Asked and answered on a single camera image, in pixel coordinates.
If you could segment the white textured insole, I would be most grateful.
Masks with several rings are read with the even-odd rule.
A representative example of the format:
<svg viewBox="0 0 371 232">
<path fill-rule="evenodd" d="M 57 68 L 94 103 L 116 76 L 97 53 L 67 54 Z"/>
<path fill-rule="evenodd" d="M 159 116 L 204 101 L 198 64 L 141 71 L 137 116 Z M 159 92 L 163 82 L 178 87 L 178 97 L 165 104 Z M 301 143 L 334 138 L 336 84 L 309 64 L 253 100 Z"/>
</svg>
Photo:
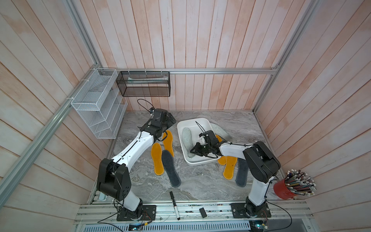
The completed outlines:
<svg viewBox="0 0 371 232">
<path fill-rule="evenodd" d="M 210 125 L 215 135 L 218 135 L 221 139 L 225 141 L 233 142 L 232 136 L 228 134 L 223 128 L 213 123 L 210 123 Z"/>
<path fill-rule="evenodd" d="M 195 154 L 191 153 L 190 151 L 194 148 L 194 145 L 192 144 L 191 130 L 189 128 L 183 128 L 181 139 L 186 155 L 189 158 L 193 158 Z"/>
</svg>

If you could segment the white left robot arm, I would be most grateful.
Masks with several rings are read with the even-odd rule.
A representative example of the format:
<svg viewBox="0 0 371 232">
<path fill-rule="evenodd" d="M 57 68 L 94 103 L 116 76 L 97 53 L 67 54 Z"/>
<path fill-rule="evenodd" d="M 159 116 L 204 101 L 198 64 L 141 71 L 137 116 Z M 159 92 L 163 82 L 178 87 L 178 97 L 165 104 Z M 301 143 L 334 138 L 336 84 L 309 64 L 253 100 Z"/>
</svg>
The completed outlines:
<svg viewBox="0 0 371 232">
<path fill-rule="evenodd" d="M 141 199 L 131 190 L 129 173 L 140 158 L 155 141 L 176 123 L 174 116 L 164 109 L 150 109 L 151 118 L 139 128 L 136 137 L 118 155 L 103 159 L 99 165 L 97 190 L 122 202 L 123 207 L 131 212 L 138 209 Z"/>
</svg>

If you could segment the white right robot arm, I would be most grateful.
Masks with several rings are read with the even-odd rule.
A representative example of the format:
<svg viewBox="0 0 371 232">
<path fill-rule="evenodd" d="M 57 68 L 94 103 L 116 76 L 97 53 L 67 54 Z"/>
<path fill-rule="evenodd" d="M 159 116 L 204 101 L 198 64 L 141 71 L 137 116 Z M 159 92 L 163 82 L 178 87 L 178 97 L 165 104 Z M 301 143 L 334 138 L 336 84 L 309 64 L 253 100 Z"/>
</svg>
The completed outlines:
<svg viewBox="0 0 371 232">
<path fill-rule="evenodd" d="M 281 164 L 264 142 L 257 141 L 251 145 L 244 145 L 225 140 L 218 141 L 214 132 L 208 130 L 199 135 L 199 141 L 190 153 L 205 157 L 212 153 L 215 158 L 229 156 L 246 160 L 254 178 L 244 207 L 247 217 L 255 217 L 265 207 L 270 182 L 281 169 Z"/>
</svg>

